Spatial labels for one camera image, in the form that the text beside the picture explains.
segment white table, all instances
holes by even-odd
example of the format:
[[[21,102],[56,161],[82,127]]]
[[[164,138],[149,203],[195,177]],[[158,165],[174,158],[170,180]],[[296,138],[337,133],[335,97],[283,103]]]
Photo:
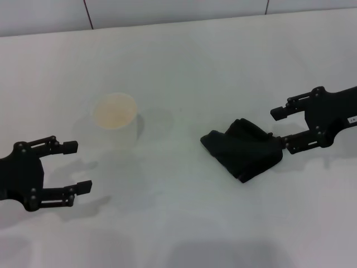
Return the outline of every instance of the white table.
[[[269,111],[356,86],[356,25],[346,9],[1,38],[2,156],[77,138],[77,154],[43,159],[45,184],[93,188],[72,208],[0,202],[0,267],[355,267],[357,129],[246,184],[200,137],[242,117],[277,135],[306,128]],[[90,104],[110,92],[137,101],[132,148],[85,142]]]

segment black cloth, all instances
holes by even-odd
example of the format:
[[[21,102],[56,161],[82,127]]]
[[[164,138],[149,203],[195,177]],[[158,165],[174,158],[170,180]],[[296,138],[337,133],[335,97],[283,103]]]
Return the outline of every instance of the black cloth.
[[[246,119],[237,119],[225,133],[216,130],[202,144],[235,178],[247,182],[283,158],[279,137],[265,133]]]

